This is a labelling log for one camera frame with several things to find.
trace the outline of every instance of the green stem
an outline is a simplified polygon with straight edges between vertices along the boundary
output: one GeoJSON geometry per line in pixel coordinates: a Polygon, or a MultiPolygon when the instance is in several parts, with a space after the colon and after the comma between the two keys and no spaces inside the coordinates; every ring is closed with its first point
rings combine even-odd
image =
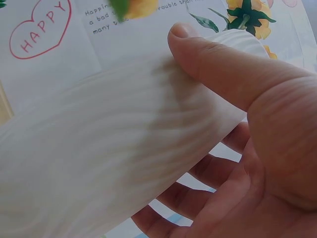
{"type": "Polygon", "coordinates": [[[250,20],[250,16],[248,14],[244,14],[243,15],[243,21],[241,22],[241,24],[238,26],[238,29],[244,29],[246,26],[246,23],[250,20]]]}
{"type": "Polygon", "coordinates": [[[223,19],[226,21],[227,24],[229,23],[229,19],[228,19],[227,17],[225,17],[225,16],[222,15],[221,13],[219,13],[219,12],[217,12],[217,11],[211,9],[211,8],[208,8],[208,9],[209,9],[210,11],[212,11],[213,13],[217,14],[218,16],[220,16],[221,18],[223,18],[223,19]]]}

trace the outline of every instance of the paper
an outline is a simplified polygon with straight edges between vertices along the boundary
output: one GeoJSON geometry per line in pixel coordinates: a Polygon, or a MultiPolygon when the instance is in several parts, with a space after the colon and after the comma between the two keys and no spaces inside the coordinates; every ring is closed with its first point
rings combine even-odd
{"type": "MultiPolygon", "coordinates": [[[[192,14],[211,19],[220,30],[226,27],[208,9],[227,16],[225,0],[161,0],[151,16],[123,24],[106,0],[10,0],[0,9],[0,22],[5,23],[0,34],[0,80],[13,112],[89,75],[155,54],[167,47],[166,37],[175,22],[191,23],[204,37],[213,35],[212,29],[190,16],[186,4],[192,14]]],[[[307,18],[293,22],[293,12],[303,14],[299,8],[300,1],[294,8],[275,1],[271,11],[276,23],[270,24],[271,34],[263,43],[280,60],[312,69],[316,43],[312,35],[304,39],[299,34],[311,31],[307,18]]]]}

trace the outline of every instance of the green leaf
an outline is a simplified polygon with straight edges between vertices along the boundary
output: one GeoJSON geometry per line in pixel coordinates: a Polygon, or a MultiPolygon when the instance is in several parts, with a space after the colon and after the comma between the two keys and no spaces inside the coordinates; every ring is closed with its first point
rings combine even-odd
{"type": "Polygon", "coordinates": [[[241,8],[236,8],[234,10],[227,9],[227,12],[230,16],[243,17],[244,11],[241,8]]]}
{"type": "Polygon", "coordinates": [[[197,20],[197,22],[202,25],[203,27],[206,27],[206,28],[209,28],[209,29],[212,29],[215,31],[215,33],[218,33],[219,32],[219,29],[218,27],[209,19],[207,18],[204,18],[204,17],[201,17],[201,16],[195,16],[193,14],[190,13],[190,15],[195,18],[197,20]]]}
{"type": "Polygon", "coordinates": [[[220,14],[219,12],[217,12],[217,11],[211,9],[211,8],[208,8],[208,9],[209,9],[210,11],[216,13],[218,16],[222,17],[222,18],[225,20],[225,22],[226,22],[227,24],[229,23],[229,19],[228,19],[227,17],[225,17],[224,15],[220,14]]]}
{"type": "Polygon", "coordinates": [[[238,29],[243,21],[243,18],[236,18],[231,23],[228,24],[228,30],[238,29]]]}
{"type": "Polygon", "coordinates": [[[252,26],[257,26],[257,27],[260,27],[262,26],[262,23],[258,20],[258,19],[250,19],[250,21],[248,22],[249,25],[252,25],[252,26]]]}
{"type": "Polygon", "coordinates": [[[246,29],[247,32],[250,32],[252,35],[256,36],[256,29],[254,26],[246,25],[246,27],[247,27],[247,29],[246,29]]]}
{"type": "Polygon", "coordinates": [[[252,13],[251,13],[251,18],[256,18],[256,19],[266,19],[268,20],[269,22],[271,23],[275,23],[276,21],[269,18],[264,12],[262,11],[257,11],[257,10],[252,10],[252,13]]]}
{"type": "Polygon", "coordinates": [[[123,22],[124,16],[129,10],[129,0],[109,0],[119,22],[123,22]]]}
{"type": "Polygon", "coordinates": [[[246,12],[249,13],[252,10],[251,0],[243,0],[241,8],[246,12]]]}

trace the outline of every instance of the red heart outline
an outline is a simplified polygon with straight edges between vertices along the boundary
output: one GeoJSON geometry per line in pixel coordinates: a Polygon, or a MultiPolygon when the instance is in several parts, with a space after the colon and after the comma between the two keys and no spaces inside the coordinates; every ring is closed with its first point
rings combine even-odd
{"type": "Polygon", "coordinates": [[[69,22],[70,22],[70,19],[71,19],[71,14],[72,14],[72,9],[71,9],[70,0],[67,0],[67,2],[68,2],[68,4],[69,4],[69,16],[68,16],[68,20],[67,20],[67,23],[66,23],[64,32],[63,32],[63,34],[62,34],[62,36],[61,36],[59,42],[58,42],[55,46],[53,46],[53,47],[49,48],[48,50],[46,50],[46,51],[44,51],[44,52],[41,52],[41,53],[39,53],[39,54],[37,54],[37,55],[35,55],[35,56],[30,56],[30,57],[26,57],[26,58],[21,58],[21,57],[19,57],[19,56],[16,56],[16,55],[13,53],[12,48],[11,48],[11,39],[12,39],[12,35],[13,35],[14,31],[15,31],[20,25],[22,25],[22,24],[24,24],[24,23],[26,23],[26,22],[34,22],[34,18],[33,18],[34,10],[35,10],[35,8],[37,7],[37,5],[38,5],[41,1],[42,1],[42,0],[39,0],[39,1],[35,4],[35,6],[34,6],[34,8],[33,8],[33,10],[32,10],[32,14],[31,14],[31,20],[26,20],[26,21],[21,22],[19,25],[17,25],[17,26],[14,28],[14,30],[13,30],[12,33],[11,33],[10,40],[9,40],[10,52],[11,52],[11,54],[12,54],[14,57],[16,57],[17,59],[27,60],[27,59],[31,59],[31,58],[35,58],[35,57],[37,57],[37,56],[43,55],[43,54],[45,54],[45,53],[47,53],[47,52],[53,50],[54,48],[58,47],[58,46],[60,45],[62,39],[64,38],[64,35],[65,35],[66,30],[67,30],[67,28],[68,28],[68,25],[69,25],[69,22]]]}

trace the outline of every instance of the flower illustration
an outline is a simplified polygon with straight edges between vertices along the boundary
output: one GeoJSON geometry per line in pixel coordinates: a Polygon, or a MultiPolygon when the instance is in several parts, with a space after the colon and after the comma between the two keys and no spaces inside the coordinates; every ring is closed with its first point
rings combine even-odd
{"type": "Polygon", "coordinates": [[[128,19],[141,18],[151,15],[158,7],[158,0],[130,0],[125,17],[128,19]]]}
{"type": "Polygon", "coordinates": [[[230,28],[246,27],[258,39],[266,39],[271,33],[269,27],[271,10],[260,0],[226,0],[230,28]]]}
{"type": "Polygon", "coordinates": [[[264,46],[264,48],[271,59],[277,60],[277,55],[272,53],[268,46],[264,46]]]}
{"type": "Polygon", "coordinates": [[[119,22],[141,18],[156,11],[159,0],[109,0],[119,22]]]}
{"type": "Polygon", "coordinates": [[[0,0],[0,8],[3,8],[6,6],[5,1],[6,0],[0,0]]]}

